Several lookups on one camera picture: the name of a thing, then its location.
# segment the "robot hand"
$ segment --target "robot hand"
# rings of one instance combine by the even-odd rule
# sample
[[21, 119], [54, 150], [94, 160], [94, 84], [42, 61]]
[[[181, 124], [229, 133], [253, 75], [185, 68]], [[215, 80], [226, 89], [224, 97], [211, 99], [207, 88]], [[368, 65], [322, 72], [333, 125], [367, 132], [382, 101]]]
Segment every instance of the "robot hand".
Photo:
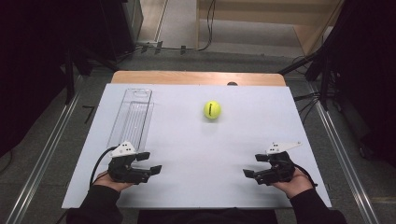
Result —
[[259, 185], [270, 186], [276, 182], [289, 182], [293, 178], [295, 164], [290, 159], [287, 149], [298, 147], [301, 143], [273, 143], [266, 151], [266, 154], [257, 154], [257, 161], [267, 161], [271, 163], [271, 169], [254, 172], [245, 170], [245, 177], [253, 178]]
[[133, 161], [143, 161], [149, 158], [149, 152], [137, 153], [129, 142], [123, 142], [110, 154], [112, 158], [108, 165], [108, 173], [115, 182], [121, 183], [147, 183], [152, 175], [161, 171], [161, 165], [150, 167], [149, 170], [132, 167]]

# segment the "white mount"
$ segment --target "white mount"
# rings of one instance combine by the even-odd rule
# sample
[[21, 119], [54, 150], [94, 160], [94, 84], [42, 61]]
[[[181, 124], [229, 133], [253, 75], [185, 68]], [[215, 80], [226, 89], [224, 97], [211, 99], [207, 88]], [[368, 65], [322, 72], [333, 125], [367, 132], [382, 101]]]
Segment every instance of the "white mount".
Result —
[[301, 142], [296, 143], [273, 143], [265, 152], [267, 155], [277, 154], [289, 150], [294, 147], [301, 146]]
[[118, 147], [116, 147], [113, 151], [110, 152], [111, 158], [122, 157], [122, 156], [130, 156], [136, 154], [136, 149], [130, 142], [123, 142]]

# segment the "human hand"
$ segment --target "human hand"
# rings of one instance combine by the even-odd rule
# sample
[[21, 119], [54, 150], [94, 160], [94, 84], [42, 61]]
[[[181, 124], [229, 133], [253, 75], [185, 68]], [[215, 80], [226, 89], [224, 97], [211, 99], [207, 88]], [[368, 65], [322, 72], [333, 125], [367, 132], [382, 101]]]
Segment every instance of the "human hand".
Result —
[[313, 188], [308, 176], [297, 168], [295, 169], [293, 178], [290, 182], [277, 182], [273, 183], [272, 186], [284, 191], [290, 199], [299, 193]]
[[131, 187], [133, 184], [132, 183], [119, 183], [115, 182], [110, 175], [108, 174], [107, 171], [102, 172], [97, 176], [97, 179], [95, 182], [93, 182], [94, 185], [102, 185], [106, 186], [109, 188], [112, 188], [118, 192], [121, 192], [123, 189], [127, 189]]

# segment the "black cable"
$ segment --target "black cable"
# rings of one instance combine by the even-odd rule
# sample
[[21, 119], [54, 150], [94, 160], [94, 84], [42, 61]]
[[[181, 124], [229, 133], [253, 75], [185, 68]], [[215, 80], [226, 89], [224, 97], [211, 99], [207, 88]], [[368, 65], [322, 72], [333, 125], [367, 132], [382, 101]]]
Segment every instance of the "black cable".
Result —
[[319, 98], [315, 98], [314, 103], [311, 104], [311, 107], [308, 109], [308, 112], [306, 112], [305, 117], [303, 119], [303, 124], [305, 123], [306, 118], [308, 117], [309, 112], [311, 112], [312, 108], [314, 108], [314, 105], [319, 101]]
[[297, 165], [296, 163], [294, 163], [294, 166], [297, 167], [301, 172], [303, 172], [304, 175], [308, 176], [309, 182], [311, 182], [313, 188], [318, 186], [318, 184], [316, 184], [312, 179], [311, 175], [303, 167]]
[[108, 172], [106, 172], [105, 174], [102, 174], [102, 175], [99, 175], [98, 177], [96, 177], [96, 179], [95, 179], [95, 180], [93, 180], [93, 182], [92, 182], [92, 183], [95, 183], [95, 182], [96, 182], [96, 180], [98, 180], [98, 179], [102, 178], [102, 177], [103, 177], [103, 176], [105, 176], [105, 175], [108, 175]]
[[[126, 54], [123, 54], [122, 56], [119, 56], [118, 57], [118, 61], [116, 62], [116, 65], [118, 65], [119, 63], [122, 63], [125, 59], [127, 59], [129, 56], [131, 56], [132, 54], [134, 54], [134, 53], [136, 53], [136, 52], [138, 52], [138, 51], [140, 51], [140, 50], [142, 50], [143, 48], [138, 48], [138, 49], [135, 49], [134, 51], [132, 51], [132, 52], [129, 52], [129, 53], [126, 53]], [[97, 64], [97, 63], [94, 63], [93, 61], [90, 61], [90, 63], [93, 63], [93, 65], [92, 65], [92, 67], [94, 67], [94, 68], [97, 68], [97, 67], [103, 67], [103, 65], [102, 64]]]
[[[91, 175], [91, 179], [90, 179], [90, 188], [92, 187], [93, 183], [94, 183], [96, 180], [98, 180], [99, 178], [101, 178], [101, 177], [103, 177], [103, 176], [105, 176], [105, 175], [108, 174], [108, 172], [106, 172], [105, 174], [98, 176], [98, 177], [93, 181], [93, 177], [94, 177], [94, 175], [95, 175], [95, 173], [96, 173], [96, 169], [98, 168], [100, 161], [102, 160], [102, 158], [103, 158], [109, 151], [112, 151], [112, 150], [114, 150], [114, 149], [115, 149], [115, 147], [111, 147], [111, 148], [107, 149], [107, 150], [106, 150], [104, 153], [102, 153], [102, 155], [99, 157], [98, 161], [96, 162], [95, 166], [93, 167], [93, 171], [92, 171], [92, 175]], [[67, 209], [67, 210], [62, 214], [62, 216], [58, 219], [58, 221], [56, 222], [56, 224], [61, 223], [62, 219], [64, 219], [64, 217], [67, 215], [67, 212], [68, 212], [68, 211], [69, 211], [69, 209]]]
[[206, 46], [203, 47], [202, 49], [176, 49], [176, 48], [163, 48], [163, 47], [152, 47], [150, 46], [150, 44], [152, 43], [147, 43], [148, 45], [138, 45], [140, 47], [143, 48], [148, 48], [148, 49], [170, 49], [170, 50], [194, 50], [194, 51], [202, 51], [207, 49], [211, 44], [212, 44], [212, 36], [213, 36], [213, 19], [215, 17], [215, 9], [216, 9], [216, 0], [212, 0], [209, 10], [207, 11], [207, 15], [206, 15], [206, 24], [207, 24], [207, 29], [209, 31], [209, 39], [206, 43]]
[[[299, 58], [305, 58], [305, 56], [298, 56], [296, 58], [293, 59], [293, 61], [291, 62], [291, 64], [294, 64], [294, 62], [299, 59]], [[297, 73], [301, 74], [301, 75], [305, 75], [304, 72], [300, 72], [299, 70], [295, 69], [294, 71], [296, 71]]]
[[1, 169], [0, 174], [2, 174], [9, 167], [9, 165], [11, 165], [11, 163], [12, 163], [12, 150], [9, 151], [8, 162], [7, 162], [6, 166], [3, 169]]
[[301, 115], [302, 113], [303, 113], [303, 111], [304, 110], [306, 110], [310, 105], [312, 105], [312, 103], [315, 101], [315, 99], [317, 99], [318, 97], [313, 97], [312, 99], [311, 99], [311, 101], [307, 104], [307, 105], [305, 105], [301, 110], [299, 110], [298, 112], [299, 112], [299, 114]]
[[90, 179], [90, 187], [91, 187], [92, 184], [93, 184], [93, 177], [95, 176], [96, 169], [98, 168], [100, 161], [102, 160], [102, 158], [103, 158], [109, 151], [112, 151], [112, 150], [114, 150], [115, 148], [116, 148], [116, 147], [108, 148], [108, 149], [107, 149], [104, 153], [102, 153], [102, 155], [99, 157], [98, 161], [96, 162], [96, 164], [95, 164], [95, 166], [93, 167], [93, 170], [92, 170], [92, 175], [91, 175], [91, 179]]
[[66, 211], [64, 211], [64, 213], [62, 214], [62, 216], [58, 219], [58, 221], [56, 221], [55, 224], [60, 224], [62, 219], [64, 219], [64, 217], [67, 215], [67, 213], [69, 212], [69, 209], [67, 209]]
[[[210, 9], [213, 7], [212, 10], [212, 21], [210, 22], [209, 26], [209, 14], [210, 14]], [[209, 48], [209, 46], [212, 44], [212, 36], [213, 36], [213, 18], [215, 17], [215, 9], [216, 9], [216, 0], [213, 0], [212, 3], [210, 4], [209, 10], [207, 11], [207, 16], [206, 16], [206, 23], [207, 23], [207, 30], [209, 31], [209, 40], [206, 43], [206, 46], [202, 49], [198, 50], [205, 50]]]
[[301, 101], [303, 99], [307, 99], [307, 98], [310, 98], [313, 96], [320, 96], [320, 93], [318, 91], [315, 91], [315, 92], [309, 93], [307, 95], [295, 96], [295, 97], [293, 97], [293, 100], [294, 100], [294, 102], [297, 102], [297, 101]]

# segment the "black sleeve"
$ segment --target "black sleeve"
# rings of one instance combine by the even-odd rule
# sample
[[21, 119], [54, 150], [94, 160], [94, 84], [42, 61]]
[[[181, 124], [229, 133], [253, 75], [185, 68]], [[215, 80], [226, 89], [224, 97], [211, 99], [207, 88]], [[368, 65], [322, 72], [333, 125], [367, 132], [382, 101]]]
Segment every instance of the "black sleeve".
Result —
[[306, 190], [290, 199], [298, 224], [346, 224], [344, 215], [330, 210], [314, 189]]
[[121, 223], [122, 214], [116, 205], [120, 193], [109, 187], [93, 185], [80, 208], [70, 208], [66, 222], [77, 223]]

